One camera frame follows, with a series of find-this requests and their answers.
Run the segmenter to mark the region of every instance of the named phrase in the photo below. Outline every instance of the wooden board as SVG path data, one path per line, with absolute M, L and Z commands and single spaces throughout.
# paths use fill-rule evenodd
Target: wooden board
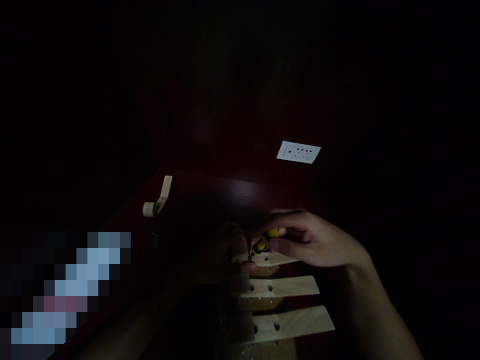
M 231 331 L 232 340 L 243 344 L 296 338 L 335 330 L 334 323 L 323 305 L 259 316 L 239 313 L 232 319 L 234 320 L 231 325 L 235 327 Z
M 240 279 L 232 279 L 230 296 L 235 298 L 283 298 L 317 295 L 319 288 L 313 276 L 286 277 L 279 279 L 251 279 L 248 272 Z
M 249 259 L 249 252 L 246 241 L 236 242 L 231 249 L 231 262 L 240 264 Z M 280 253 L 262 252 L 261 255 L 254 255 L 252 261 L 258 267 L 274 267 L 299 261 L 293 257 L 288 257 Z
M 230 360 L 296 360 L 295 339 L 282 339 L 262 343 L 231 344 L 227 352 Z

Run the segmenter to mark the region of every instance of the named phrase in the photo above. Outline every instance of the electrical outlet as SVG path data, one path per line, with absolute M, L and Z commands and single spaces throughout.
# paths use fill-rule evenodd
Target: electrical outlet
M 305 145 L 297 142 L 282 141 L 277 159 L 312 164 L 319 154 L 320 146 Z

